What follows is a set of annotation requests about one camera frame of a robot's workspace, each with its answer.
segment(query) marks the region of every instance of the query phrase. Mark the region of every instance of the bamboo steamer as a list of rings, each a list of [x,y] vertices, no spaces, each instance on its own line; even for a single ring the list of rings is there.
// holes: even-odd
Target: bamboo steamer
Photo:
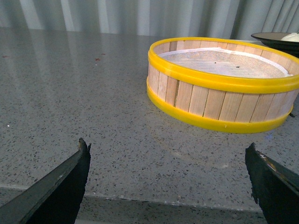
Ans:
[[[209,47],[261,56],[293,76],[231,77],[189,69],[159,56]],[[274,129],[286,120],[299,93],[299,59],[264,46],[216,38],[171,38],[152,44],[148,59],[150,100],[174,118],[206,129],[229,133]]]

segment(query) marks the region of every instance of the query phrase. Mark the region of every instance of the wooden slat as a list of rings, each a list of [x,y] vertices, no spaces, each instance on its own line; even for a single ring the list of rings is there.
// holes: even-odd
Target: wooden slat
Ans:
[[[177,50],[177,41],[170,42],[169,51]]]
[[[226,92],[219,120],[235,121],[242,96],[242,93]]]
[[[237,44],[235,50],[236,50],[236,51],[240,51],[240,52],[244,52],[244,50],[245,50],[245,45]]]
[[[155,94],[158,93],[158,84],[159,84],[159,71],[153,66],[150,68],[149,73],[149,86]]]
[[[289,112],[298,93],[299,93],[299,89],[286,93],[285,99],[284,99],[283,103],[281,104],[280,109],[278,111],[278,114],[277,114],[278,117],[283,116]]]
[[[209,89],[204,117],[218,120],[224,96],[225,91]]]
[[[235,43],[228,43],[228,46],[226,47],[227,50],[236,50],[237,44]]]
[[[217,47],[221,47],[222,49],[226,49],[228,47],[228,43],[218,42]]]
[[[262,54],[263,50],[258,49],[258,48],[253,48],[250,46],[246,46],[244,52],[260,56]]]
[[[178,80],[172,77],[168,77],[168,83],[167,83],[167,90],[166,90],[166,103],[174,106],[175,99],[177,95],[177,85]]]
[[[185,43],[184,41],[178,41],[177,43],[177,50],[184,50],[185,49]]]
[[[193,41],[191,49],[200,48],[201,41]]]
[[[257,100],[250,122],[264,121],[274,94],[261,94]]]
[[[261,56],[271,60],[273,53],[267,50],[263,50]]]
[[[178,84],[178,95],[176,107],[184,111],[189,111],[193,85],[180,81]]]
[[[259,94],[244,93],[235,122],[250,122]]]
[[[170,42],[162,43],[154,48],[154,52],[159,55],[169,51]]]
[[[215,41],[201,41],[200,48],[216,48],[218,47],[218,42]]]
[[[291,63],[287,66],[286,69],[289,72],[289,74],[299,75],[299,64],[295,63],[294,61],[291,61]]]
[[[193,49],[193,47],[192,47],[193,43],[194,43],[194,41],[185,41],[184,49]]]
[[[167,78],[168,76],[160,72],[159,74],[159,85],[158,85],[158,96],[165,101],[166,89],[167,89]]]
[[[206,106],[206,98],[209,89],[201,86],[193,86],[189,112],[202,116]]]
[[[265,120],[273,120],[273,119],[279,117],[278,112],[279,112],[281,105],[283,104],[283,102],[285,100],[285,97],[286,97],[286,92],[281,92],[281,93],[275,94]]]

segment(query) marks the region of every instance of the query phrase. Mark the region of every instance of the white dumpling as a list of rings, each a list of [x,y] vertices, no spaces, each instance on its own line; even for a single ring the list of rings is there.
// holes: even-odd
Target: white dumpling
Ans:
[[[291,33],[281,39],[282,41],[299,42],[299,33]]]

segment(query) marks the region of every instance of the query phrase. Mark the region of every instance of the yellow band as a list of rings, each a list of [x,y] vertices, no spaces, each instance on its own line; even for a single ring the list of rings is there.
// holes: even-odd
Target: yellow band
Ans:
[[[184,81],[193,85],[198,85],[210,89],[230,91],[230,92],[242,92],[242,93],[279,93],[288,92],[299,88],[299,75],[282,78],[242,78],[242,77],[230,77],[217,75],[198,70],[189,69],[183,66],[166,61],[159,57],[154,48],[158,45],[173,41],[214,41],[214,42],[227,42],[240,44],[245,46],[254,47],[257,49],[263,49],[273,52],[283,57],[289,58],[292,61],[299,64],[299,59],[286,54],[284,52],[271,49],[264,46],[259,46],[251,43],[245,43],[240,41],[223,40],[217,38],[203,38],[203,37],[181,37],[171,38],[153,43],[148,52],[149,63],[155,67],[158,71],[173,77],[177,80]]]
[[[149,81],[147,78],[147,93],[150,100],[162,111],[169,114],[170,116],[181,120],[185,123],[214,130],[220,132],[229,132],[229,133],[258,133],[266,132],[271,129],[274,129],[284,123],[289,113],[292,111],[293,106],[290,111],[274,120],[268,120],[263,122],[253,122],[253,123],[241,123],[241,122],[231,122],[223,120],[214,120],[209,118],[204,118],[196,114],[188,113],[181,109],[178,109],[170,104],[164,102],[160,99],[150,88]]]

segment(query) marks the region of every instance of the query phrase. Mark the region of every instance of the black plate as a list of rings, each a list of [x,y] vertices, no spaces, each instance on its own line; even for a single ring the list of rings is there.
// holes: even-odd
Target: black plate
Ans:
[[[281,41],[281,38],[288,34],[290,33],[257,33],[251,36],[270,48],[283,51],[299,58],[299,42]]]

